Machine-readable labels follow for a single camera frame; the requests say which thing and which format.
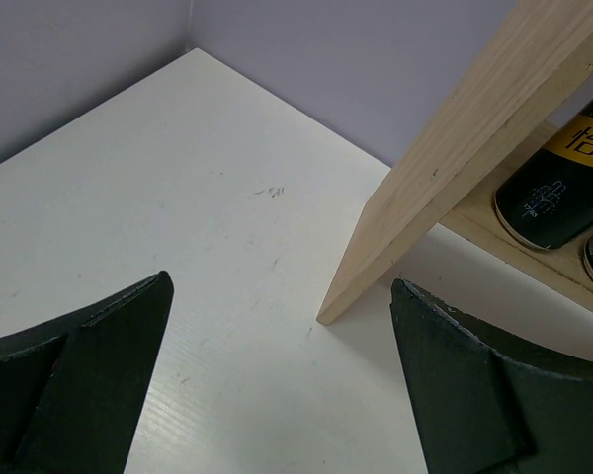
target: light wood board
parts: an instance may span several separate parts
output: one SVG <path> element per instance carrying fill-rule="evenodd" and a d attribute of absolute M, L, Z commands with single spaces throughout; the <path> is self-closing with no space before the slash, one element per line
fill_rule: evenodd
<path fill-rule="evenodd" d="M 593 0 L 520 1 L 365 205 L 318 321 L 334 321 L 592 71 Z"/>
<path fill-rule="evenodd" d="M 537 252 L 518 243 L 496 218 L 494 192 L 557 128 L 542 124 L 485 177 L 441 223 L 504 262 L 593 311 L 593 281 L 584 271 L 582 251 L 593 229 L 556 251 Z"/>

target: lavender wall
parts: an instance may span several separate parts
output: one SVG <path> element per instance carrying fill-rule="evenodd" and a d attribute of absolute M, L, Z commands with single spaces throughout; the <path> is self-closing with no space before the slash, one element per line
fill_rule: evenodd
<path fill-rule="evenodd" d="M 184 52 L 190 0 L 0 0 L 0 162 Z"/>
<path fill-rule="evenodd" d="M 196 0 L 192 45 L 386 163 L 516 0 Z"/>

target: wooden board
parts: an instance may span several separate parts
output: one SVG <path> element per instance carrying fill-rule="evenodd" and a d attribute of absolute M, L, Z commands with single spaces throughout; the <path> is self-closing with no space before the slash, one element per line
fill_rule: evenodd
<path fill-rule="evenodd" d="M 334 321 L 592 71 L 593 0 L 520 1 L 365 205 L 318 321 Z"/>
<path fill-rule="evenodd" d="M 492 207 L 496 189 L 511 176 L 557 128 L 542 124 L 441 221 L 504 262 L 541 281 L 558 293 L 593 311 L 593 281 L 584 271 L 582 249 L 593 230 L 560 250 L 536 252 L 510 236 Z"/>

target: black plastic part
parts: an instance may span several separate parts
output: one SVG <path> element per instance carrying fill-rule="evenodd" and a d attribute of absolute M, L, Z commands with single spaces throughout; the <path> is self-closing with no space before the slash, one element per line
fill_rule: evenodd
<path fill-rule="evenodd" d="M 165 272 L 0 339 L 0 473 L 122 473 L 173 298 Z"/>
<path fill-rule="evenodd" d="M 593 474 L 593 362 L 392 288 L 404 376 L 431 474 Z"/>
<path fill-rule="evenodd" d="M 593 100 L 580 114 L 593 118 Z M 495 200 L 523 239 L 559 249 L 593 226 L 593 167 L 543 147 L 501 185 Z"/>

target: white tabletop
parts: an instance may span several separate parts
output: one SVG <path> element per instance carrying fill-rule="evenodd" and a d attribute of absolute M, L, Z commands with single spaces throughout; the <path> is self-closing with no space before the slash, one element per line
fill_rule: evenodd
<path fill-rule="evenodd" d="M 426 472 L 386 285 L 315 323 L 386 172 L 196 50 L 0 166 L 0 336 L 167 270 L 127 473 Z M 593 358 L 592 314 L 442 227 L 397 270 Z"/>

